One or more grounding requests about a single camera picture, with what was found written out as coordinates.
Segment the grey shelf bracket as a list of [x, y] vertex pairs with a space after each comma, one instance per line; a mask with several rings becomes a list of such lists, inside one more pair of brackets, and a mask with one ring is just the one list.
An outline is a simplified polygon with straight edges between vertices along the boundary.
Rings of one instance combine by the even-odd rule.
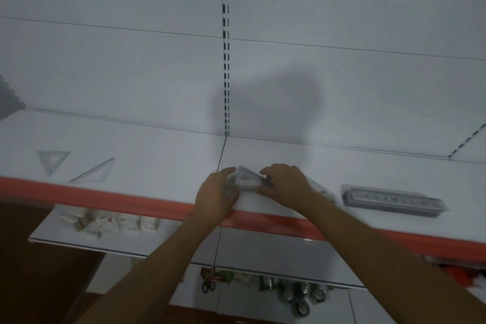
[[20, 97], [0, 75], [0, 121], [25, 108]]

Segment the white lower shelf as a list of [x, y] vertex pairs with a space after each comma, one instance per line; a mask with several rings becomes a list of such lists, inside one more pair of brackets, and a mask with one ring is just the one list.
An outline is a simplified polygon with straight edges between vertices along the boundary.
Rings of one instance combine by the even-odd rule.
[[[156, 231], [108, 232], [100, 238], [77, 232], [56, 208], [29, 236], [47, 243], [145, 258], [180, 226], [162, 219]], [[217, 270], [246, 272], [286, 279], [364, 289], [364, 284], [329, 242], [255, 231], [218, 227], [201, 243], [191, 263]]]

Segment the person's right forearm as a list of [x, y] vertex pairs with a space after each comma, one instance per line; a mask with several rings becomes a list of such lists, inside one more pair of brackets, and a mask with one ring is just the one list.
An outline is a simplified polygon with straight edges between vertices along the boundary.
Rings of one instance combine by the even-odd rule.
[[486, 304], [440, 269], [310, 191], [295, 210], [331, 242], [397, 324], [486, 324]]

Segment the clear packet of set squares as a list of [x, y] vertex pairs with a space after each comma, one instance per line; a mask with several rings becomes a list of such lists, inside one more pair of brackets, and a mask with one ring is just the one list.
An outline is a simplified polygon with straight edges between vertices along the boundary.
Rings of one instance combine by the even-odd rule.
[[[236, 179], [236, 185], [239, 186], [240, 191], [259, 193], [259, 187], [265, 181], [265, 178], [262, 175], [257, 174], [243, 166], [238, 166], [237, 169], [238, 176]], [[334, 193], [314, 181], [312, 178], [308, 176], [306, 178], [314, 192], [323, 195], [324, 197], [332, 200], [334, 203], [337, 202], [337, 198]]]

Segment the white shelf with red edge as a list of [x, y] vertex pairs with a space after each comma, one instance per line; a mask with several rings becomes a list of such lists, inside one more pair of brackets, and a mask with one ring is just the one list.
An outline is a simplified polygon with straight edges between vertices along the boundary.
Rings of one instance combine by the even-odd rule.
[[[71, 154], [47, 177], [38, 150]], [[70, 180], [115, 158], [103, 183]], [[219, 167], [298, 166], [337, 196], [341, 185], [442, 199], [437, 218], [347, 209], [415, 253], [486, 262], [486, 164], [340, 149], [19, 111], [0, 121], [0, 195], [182, 220]]]

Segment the ruler in clear case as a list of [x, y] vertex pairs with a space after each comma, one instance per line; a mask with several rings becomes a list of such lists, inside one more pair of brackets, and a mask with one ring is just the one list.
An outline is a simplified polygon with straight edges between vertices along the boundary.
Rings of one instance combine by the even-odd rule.
[[364, 210], [430, 218], [449, 211], [442, 199], [413, 192], [342, 184], [341, 196], [345, 206]]

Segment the person's right hand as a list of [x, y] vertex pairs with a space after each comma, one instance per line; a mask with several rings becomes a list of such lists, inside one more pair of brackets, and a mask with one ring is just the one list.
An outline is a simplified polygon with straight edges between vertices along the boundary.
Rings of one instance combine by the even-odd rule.
[[283, 164], [283, 191], [281, 197], [271, 199], [305, 216], [314, 195], [315, 192], [301, 170], [296, 166]]

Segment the clear triangle set square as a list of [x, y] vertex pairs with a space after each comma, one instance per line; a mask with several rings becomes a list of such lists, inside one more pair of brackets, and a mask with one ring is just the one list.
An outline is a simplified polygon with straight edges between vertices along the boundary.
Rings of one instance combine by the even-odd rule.
[[115, 162], [115, 158], [97, 165], [96, 167], [88, 170], [87, 172], [70, 180], [71, 184], [85, 184], [85, 183], [103, 183], [107, 180], [110, 171]]
[[71, 151], [64, 150], [37, 151], [37, 155], [47, 177], [50, 177], [70, 154]]

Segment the red packet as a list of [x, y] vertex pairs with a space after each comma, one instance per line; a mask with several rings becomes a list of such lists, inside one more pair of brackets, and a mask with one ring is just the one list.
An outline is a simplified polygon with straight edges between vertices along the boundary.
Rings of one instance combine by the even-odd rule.
[[486, 290], [486, 263], [438, 259], [432, 264], [465, 288]]

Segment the group of tape rolls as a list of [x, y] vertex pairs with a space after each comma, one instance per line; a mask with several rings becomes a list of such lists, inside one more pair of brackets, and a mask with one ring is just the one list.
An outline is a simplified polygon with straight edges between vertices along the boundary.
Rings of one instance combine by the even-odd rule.
[[303, 319], [310, 315], [311, 305], [326, 302], [332, 290], [334, 287], [325, 284], [282, 281], [278, 297], [290, 308], [295, 318]]

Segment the pile of small white boxes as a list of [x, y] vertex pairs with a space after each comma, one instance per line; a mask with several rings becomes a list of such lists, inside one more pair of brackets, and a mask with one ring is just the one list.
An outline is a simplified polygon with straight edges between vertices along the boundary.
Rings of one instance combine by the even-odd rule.
[[108, 235], [140, 235], [157, 232], [161, 220], [103, 210], [61, 211], [60, 219], [78, 234], [99, 240]]

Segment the slotted white shelf upright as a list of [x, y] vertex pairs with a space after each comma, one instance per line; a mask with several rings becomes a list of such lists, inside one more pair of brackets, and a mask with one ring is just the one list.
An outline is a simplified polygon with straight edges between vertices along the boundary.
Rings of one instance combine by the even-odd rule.
[[222, 41], [223, 41], [223, 80], [224, 80], [224, 133], [225, 137], [230, 134], [230, 37], [229, 37], [229, 0], [222, 0]]
[[486, 123], [460, 143], [448, 155], [448, 160], [486, 164]]

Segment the person's left forearm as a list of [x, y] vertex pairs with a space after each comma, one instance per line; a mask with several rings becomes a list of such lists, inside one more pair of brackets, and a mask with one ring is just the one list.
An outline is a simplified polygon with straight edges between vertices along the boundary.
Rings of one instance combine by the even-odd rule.
[[161, 246], [75, 324], [155, 324], [163, 316], [198, 247], [220, 222], [215, 211], [194, 210]]

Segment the person's left hand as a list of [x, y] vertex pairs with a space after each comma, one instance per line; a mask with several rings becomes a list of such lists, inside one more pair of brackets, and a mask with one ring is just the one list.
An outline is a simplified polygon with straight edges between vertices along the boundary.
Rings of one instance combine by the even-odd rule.
[[237, 186], [228, 186], [228, 177], [236, 167], [211, 173], [200, 186], [191, 215], [199, 222], [218, 226], [231, 211], [240, 195]]

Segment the black handled scissors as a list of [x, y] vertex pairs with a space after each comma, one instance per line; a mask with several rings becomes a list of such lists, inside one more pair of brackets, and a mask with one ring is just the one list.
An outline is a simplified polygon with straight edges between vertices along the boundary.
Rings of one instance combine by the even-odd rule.
[[207, 294], [210, 291], [215, 291], [216, 284], [213, 276], [213, 270], [210, 268], [201, 268], [200, 275], [203, 280], [202, 292]]

